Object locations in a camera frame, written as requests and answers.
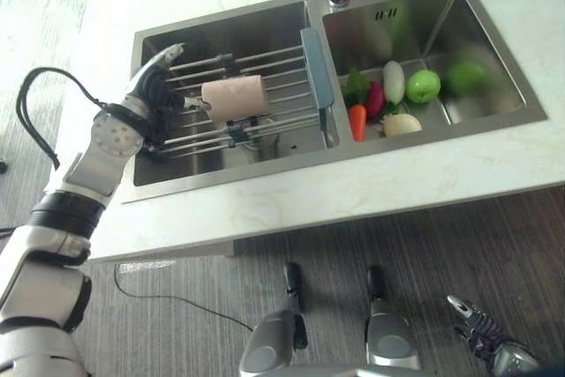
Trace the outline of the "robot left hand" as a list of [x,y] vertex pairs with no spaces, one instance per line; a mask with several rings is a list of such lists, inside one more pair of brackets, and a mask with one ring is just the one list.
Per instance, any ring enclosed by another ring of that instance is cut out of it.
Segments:
[[156,53],[132,77],[126,96],[139,100],[147,112],[127,107],[125,122],[144,138],[146,150],[159,149],[165,141],[164,110],[211,110],[209,103],[174,92],[167,82],[169,69],[180,58],[186,43],[175,43]]

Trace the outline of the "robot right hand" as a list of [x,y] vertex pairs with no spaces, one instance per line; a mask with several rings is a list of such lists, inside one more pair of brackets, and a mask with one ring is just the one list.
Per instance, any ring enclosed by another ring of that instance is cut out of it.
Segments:
[[492,376],[517,376],[540,369],[538,356],[507,335],[490,315],[453,294],[446,299],[461,320],[461,325],[455,326],[456,333],[467,343],[471,353],[485,363]]

